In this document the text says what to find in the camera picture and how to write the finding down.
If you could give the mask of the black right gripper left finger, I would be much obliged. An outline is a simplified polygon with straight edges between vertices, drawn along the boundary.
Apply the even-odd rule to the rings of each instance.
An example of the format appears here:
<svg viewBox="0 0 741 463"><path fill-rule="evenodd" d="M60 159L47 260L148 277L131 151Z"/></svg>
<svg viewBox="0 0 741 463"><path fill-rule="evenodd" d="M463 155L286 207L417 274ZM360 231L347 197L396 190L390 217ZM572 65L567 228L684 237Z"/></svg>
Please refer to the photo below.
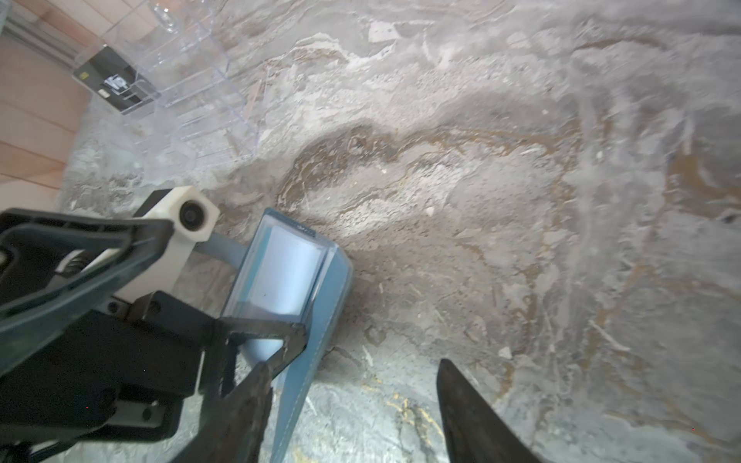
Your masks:
<svg viewBox="0 0 741 463"><path fill-rule="evenodd" d="M272 369L258 363L175 462L257 462L271 412Z"/></svg>

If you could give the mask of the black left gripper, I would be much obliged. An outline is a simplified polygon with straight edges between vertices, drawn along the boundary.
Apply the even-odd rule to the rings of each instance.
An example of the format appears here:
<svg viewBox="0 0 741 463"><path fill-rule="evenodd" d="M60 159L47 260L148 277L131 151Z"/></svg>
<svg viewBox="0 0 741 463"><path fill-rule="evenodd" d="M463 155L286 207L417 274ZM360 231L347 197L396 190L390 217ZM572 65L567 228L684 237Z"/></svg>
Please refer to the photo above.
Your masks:
<svg viewBox="0 0 741 463"><path fill-rule="evenodd" d="M155 264L174 231L169 219L2 212L2 445L166 440L205 348L203 417L235 391L237 356L274 379L305 350L303 323L215 321L161 291L92 311Z"/></svg>

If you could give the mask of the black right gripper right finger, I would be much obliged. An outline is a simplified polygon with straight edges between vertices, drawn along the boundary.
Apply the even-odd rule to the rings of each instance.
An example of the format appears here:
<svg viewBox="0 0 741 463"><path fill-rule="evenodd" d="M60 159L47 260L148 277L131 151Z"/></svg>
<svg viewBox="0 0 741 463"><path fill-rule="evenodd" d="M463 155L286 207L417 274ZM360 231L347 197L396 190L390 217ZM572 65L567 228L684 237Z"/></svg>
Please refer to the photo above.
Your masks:
<svg viewBox="0 0 741 463"><path fill-rule="evenodd" d="M538 461L449 359L440 361L436 391L452 462Z"/></svg>

